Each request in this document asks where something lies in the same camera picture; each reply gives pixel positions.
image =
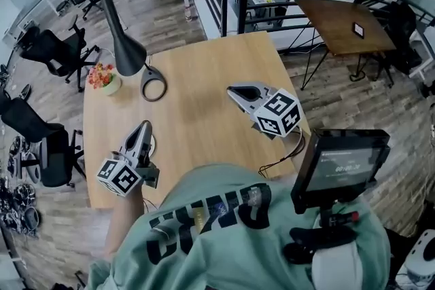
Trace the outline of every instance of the person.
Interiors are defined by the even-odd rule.
[[[290,229],[312,228],[319,210],[297,215],[291,190],[239,166],[210,164],[185,174],[157,211],[143,214],[138,185],[117,197],[105,259],[90,266],[87,289],[314,289],[311,265],[290,264],[283,248]],[[390,252],[381,222],[361,198],[334,210],[359,212],[352,228],[363,289],[384,289]]]

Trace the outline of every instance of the black metal table legs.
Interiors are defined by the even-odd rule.
[[[361,57],[362,57],[362,54],[360,54],[360,57],[358,58],[358,65],[357,65],[357,67],[356,67],[356,72],[355,72],[355,74],[351,74],[351,75],[349,76],[349,79],[350,79],[352,82],[356,82],[356,81],[363,80],[363,79],[366,77],[366,74],[365,74],[365,72],[363,71],[363,69],[364,69],[364,67],[366,66],[367,62],[368,62],[368,58],[366,59],[366,62],[365,62],[363,65],[361,65]]]
[[[317,66],[314,68],[313,72],[310,74],[310,77],[308,78],[307,82],[305,82],[305,79],[307,78],[307,73],[308,73],[308,67],[310,65],[310,59],[311,59],[311,51],[310,51],[310,55],[308,57],[308,63],[307,63],[307,68],[305,69],[305,76],[304,76],[304,81],[302,83],[302,87],[300,88],[301,90],[304,90],[304,88],[307,86],[308,82],[311,80],[311,78],[313,77],[314,73],[318,70],[318,68],[320,67],[320,64],[325,60],[326,55],[329,53],[329,50],[326,49],[326,52],[324,54],[324,56],[321,58],[321,60],[319,61],[319,63],[317,64]]]

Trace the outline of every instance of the desk lamp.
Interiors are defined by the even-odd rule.
[[[111,34],[114,37],[115,62],[119,74],[122,76],[134,75],[145,65],[145,71],[141,79],[141,95],[149,102],[158,101],[166,93],[166,79],[159,70],[147,65],[145,62],[147,50],[139,42],[129,37],[122,29],[114,0],[102,0],[102,4]],[[147,97],[145,93],[146,86],[151,81],[160,81],[163,83],[163,91],[155,98]]]

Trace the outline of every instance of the monitor screen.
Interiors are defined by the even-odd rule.
[[[364,183],[370,179],[381,148],[323,151],[307,191]]]

